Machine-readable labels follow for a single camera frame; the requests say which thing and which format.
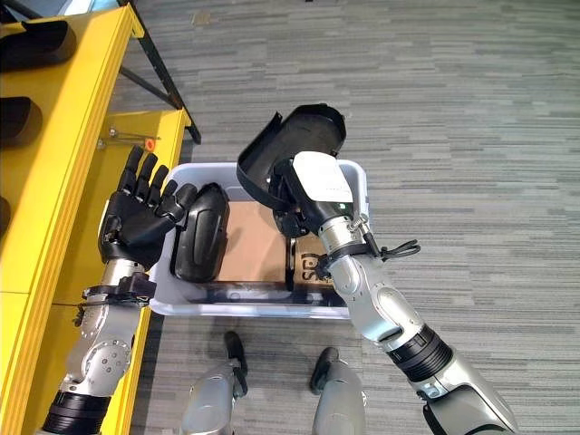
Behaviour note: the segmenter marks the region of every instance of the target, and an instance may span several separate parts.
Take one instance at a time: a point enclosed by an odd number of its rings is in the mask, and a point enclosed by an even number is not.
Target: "robot finger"
[[[150,207],[157,206],[161,201],[161,185],[163,184],[163,180],[167,177],[169,173],[169,169],[167,166],[161,165],[157,172],[155,172],[155,176],[153,177],[153,181],[151,182],[151,188],[149,191],[149,195],[147,196],[147,205]]]
[[[139,147],[133,147],[127,158],[127,163],[125,163],[125,168],[121,173],[121,178],[119,180],[119,185],[117,186],[117,191],[130,194],[133,189],[135,189],[137,173],[137,167],[139,166],[139,160],[143,155],[143,150]]]
[[[165,189],[163,190],[163,194],[161,195],[161,201],[163,201],[163,199],[173,195],[173,193],[177,190],[177,188],[178,188],[178,183],[174,179],[170,179],[167,182]]]
[[[149,193],[149,179],[151,178],[151,172],[153,172],[155,163],[157,163],[157,156],[155,154],[150,154],[143,161],[139,178],[137,179],[137,185],[135,186],[135,197],[139,201],[144,201]]]

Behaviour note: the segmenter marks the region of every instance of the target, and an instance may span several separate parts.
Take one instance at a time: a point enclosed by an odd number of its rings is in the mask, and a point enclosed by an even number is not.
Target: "cardboard box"
[[[294,284],[296,286],[323,286],[333,288],[331,278],[318,279],[314,269],[318,259],[325,254],[320,239],[308,234],[295,240]]]
[[[272,210],[255,201],[230,201],[227,247],[215,281],[283,283],[285,237]]]

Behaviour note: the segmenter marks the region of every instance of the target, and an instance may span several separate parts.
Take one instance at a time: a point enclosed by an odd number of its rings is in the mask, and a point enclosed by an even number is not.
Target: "white plastic bin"
[[[369,214],[366,174],[358,163],[338,160],[354,198],[354,213]],[[236,177],[236,163],[187,163],[169,174],[179,185],[192,183],[198,188],[216,182],[231,201],[252,201]],[[295,294],[283,285],[270,283],[194,284],[177,279],[169,271],[175,231],[165,237],[159,262],[151,269],[150,279],[157,283],[150,307],[164,315],[231,315],[246,317],[348,318],[342,299],[334,292],[313,289]]]

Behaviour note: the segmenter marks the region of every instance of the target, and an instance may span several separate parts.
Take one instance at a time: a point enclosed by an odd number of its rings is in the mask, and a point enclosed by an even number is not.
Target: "yellow shelf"
[[[189,125],[189,118],[185,111],[113,114],[105,118],[100,136],[108,137],[109,128],[115,127],[118,131],[159,137],[155,148],[155,154],[159,157],[157,166],[164,164],[172,168],[179,159],[186,125]],[[64,254],[63,267],[53,298],[55,304],[78,304],[82,289],[101,280],[103,266],[97,247],[97,230],[102,208],[117,188],[130,150],[131,145],[111,142],[103,150],[94,152],[71,240]]]
[[[33,142],[0,150],[0,194],[12,208],[10,226],[0,240],[0,432],[6,434],[21,433],[55,288],[59,276],[65,276],[61,267],[73,222],[77,212],[85,210],[80,207],[81,195],[92,161],[98,160],[93,153],[112,88],[129,38],[143,36],[130,6],[58,19],[65,19],[76,34],[77,49],[72,59],[60,65],[3,73],[0,88],[2,97],[30,97],[43,114],[43,126]],[[2,36],[21,31],[19,24],[0,27]],[[121,115],[119,130],[125,131],[121,125],[127,122],[128,128],[133,128],[127,131],[143,131],[136,116],[144,117],[145,122],[158,120],[152,125],[159,126],[158,135],[167,141],[167,145],[158,144],[162,161],[168,166],[177,161],[183,131],[176,130],[189,122],[184,111]],[[133,125],[124,119],[133,120]],[[115,148],[119,156],[121,148]],[[115,164],[122,165],[125,158],[126,154]],[[104,202],[98,206],[99,215],[103,205]],[[89,247],[96,247],[96,236]],[[87,267],[102,270],[100,260]],[[87,274],[84,285],[97,284],[98,275],[95,280]],[[67,290],[58,292],[57,301],[76,304],[82,286],[76,288],[76,297],[70,290],[68,296]],[[72,324],[67,326],[77,333]]]
[[[158,165],[171,168],[178,162],[187,125],[189,118],[183,110],[112,114],[102,124],[101,137],[108,135],[111,126],[119,131],[159,137],[155,148]],[[76,305],[82,301],[82,290],[101,280],[104,267],[97,248],[97,231],[102,208],[117,188],[118,177],[130,149],[129,144],[111,142],[104,149],[96,150],[92,157],[32,379],[31,391],[34,394],[28,398],[23,434],[33,433],[44,423],[46,412],[65,374],[66,356],[79,337],[79,329],[72,323],[77,312]],[[101,428],[102,435],[129,433],[149,319],[150,309],[142,310],[130,369],[111,400]]]

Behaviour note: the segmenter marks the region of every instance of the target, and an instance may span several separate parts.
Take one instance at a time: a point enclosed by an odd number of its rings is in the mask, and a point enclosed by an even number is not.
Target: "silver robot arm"
[[[100,433],[111,396],[131,363],[140,309],[154,291],[143,267],[125,259],[107,263],[101,284],[85,290],[81,337],[37,435]]]
[[[131,363],[140,309],[155,295],[145,274],[159,261],[165,235],[184,218],[197,190],[179,189],[169,170],[133,147],[118,187],[105,204],[97,245],[106,265],[99,285],[84,290],[75,325],[81,337],[69,353],[66,374],[40,434],[98,434],[111,396]]]
[[[348,203],[353,200],[337,160],[307,151],[296,154],[291,166],[286,165],[284,176],[300,210],[298,219],[323,242],[324,269],[354,327],[405,373],[425,401],[423,414],[433,433],[517,433],[512,411],[491,384],[394,288],[383,268],[389,251],[378,249],[367,218],[353,221],[352,214],[341,211],[352,210]]]
[[[356,243],[347,217],[321,228],[329,256]],[[423,413],[436,435],[517,433],[514,414],[468,361],[446,345],[391,284],[380,258],[344,255],[328,271],[354,327],[384,350],[425,400]]]

